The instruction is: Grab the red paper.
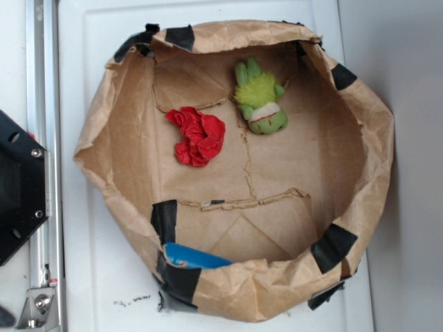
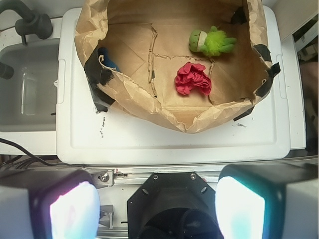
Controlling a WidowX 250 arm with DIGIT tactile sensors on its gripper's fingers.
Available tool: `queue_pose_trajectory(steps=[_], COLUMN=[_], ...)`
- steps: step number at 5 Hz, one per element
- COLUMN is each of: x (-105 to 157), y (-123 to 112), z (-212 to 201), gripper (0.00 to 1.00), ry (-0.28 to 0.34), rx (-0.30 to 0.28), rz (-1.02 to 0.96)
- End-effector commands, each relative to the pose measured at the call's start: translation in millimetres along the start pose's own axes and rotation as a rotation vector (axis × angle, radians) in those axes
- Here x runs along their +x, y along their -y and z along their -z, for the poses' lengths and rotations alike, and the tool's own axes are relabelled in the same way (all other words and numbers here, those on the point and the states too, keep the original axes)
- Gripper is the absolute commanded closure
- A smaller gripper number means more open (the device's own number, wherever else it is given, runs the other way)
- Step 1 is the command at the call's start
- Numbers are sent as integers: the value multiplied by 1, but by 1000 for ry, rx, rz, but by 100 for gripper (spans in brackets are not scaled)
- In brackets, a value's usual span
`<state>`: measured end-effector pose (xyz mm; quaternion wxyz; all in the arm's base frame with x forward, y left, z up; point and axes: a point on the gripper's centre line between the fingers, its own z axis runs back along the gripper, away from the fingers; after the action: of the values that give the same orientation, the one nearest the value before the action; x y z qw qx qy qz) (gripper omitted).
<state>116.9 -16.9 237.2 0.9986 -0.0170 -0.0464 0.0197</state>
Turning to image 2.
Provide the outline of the gripper right finger with pad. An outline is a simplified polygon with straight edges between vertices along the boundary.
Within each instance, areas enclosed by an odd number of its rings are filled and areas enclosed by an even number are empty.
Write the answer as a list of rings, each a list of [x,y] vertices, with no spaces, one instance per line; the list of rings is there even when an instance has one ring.
[[[317,239],[319,167],[228,164],[219,175],[215,209],[226,239]]]

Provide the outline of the gripper left finger with pad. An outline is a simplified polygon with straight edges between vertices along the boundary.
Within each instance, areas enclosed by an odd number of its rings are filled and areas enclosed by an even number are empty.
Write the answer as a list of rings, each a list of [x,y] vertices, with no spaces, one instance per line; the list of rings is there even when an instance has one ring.
[[[2,239],[93,239],[99,219],[99,194],[87,171],[0,173]]]

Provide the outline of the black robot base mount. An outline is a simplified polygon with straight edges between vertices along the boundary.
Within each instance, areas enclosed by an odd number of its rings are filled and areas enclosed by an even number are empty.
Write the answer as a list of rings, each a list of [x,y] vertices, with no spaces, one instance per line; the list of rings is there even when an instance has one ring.
[[[127,200],[131,239],[221,239],[215,190],[186,175],[148,178]]]

